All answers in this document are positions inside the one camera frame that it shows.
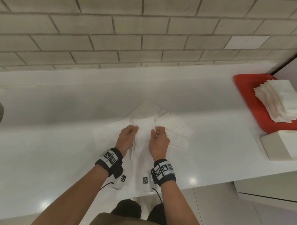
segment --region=white countertop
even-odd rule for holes
[[[125,118],[146,100],[175,112],[194,131],[187,151],[168,150],[181,189],[297,170],[297,162],[268,159],[259,140],[265,133],[232,81],[240,70],[261,73],[270,66],[234,65],[231,72],[212,66],[185,80],[1,89],[0,219],[41,212],[98,159],[92,129]],[[200,68],[190,70],[196,75]],[[121,191],[104,188],[91,207],[147,194],[132,178]]]

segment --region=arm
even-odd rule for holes
[[[156,127],[151,131],[149,151],[154,162],[166,158],[170,140],[164,127]],[[192,209],[185,200],[176,182],[171,180],[161,185],[166,221],[168,225],[199,225]]]
[[[125,157],[132,146],[137,126],[124,128],[115,148]],[[108,177],[108,172],[100,165],[94,166],[71,188],[50,204],[32,225],[79,225],[100,188]]]

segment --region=black wrist strap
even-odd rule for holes
[[[151,169],[151,175],[155,184],[161,187],[167,181],[174,180],[176,177],[172,165],[166,159],[159,159],[155,161],[154,168]]]
[[[123,173],[122,160],[122,153],[117,148],[111,148],[101,154],[95,165],[100,165],[107,170],[109,177],[114,175],[118,178]]]

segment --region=left hand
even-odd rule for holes
[[[126,128],[122,129],[118,141],[116,142],[115,148],[117,148],[123,155],[123,158],[126,156],[129,148],[132,147],[134,137],[138,131],[138,126],[129,125]]]

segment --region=brown shirt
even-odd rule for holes
[[[110,213],[99,213],[90,225],[158,225],[146,220],[122,217]]]

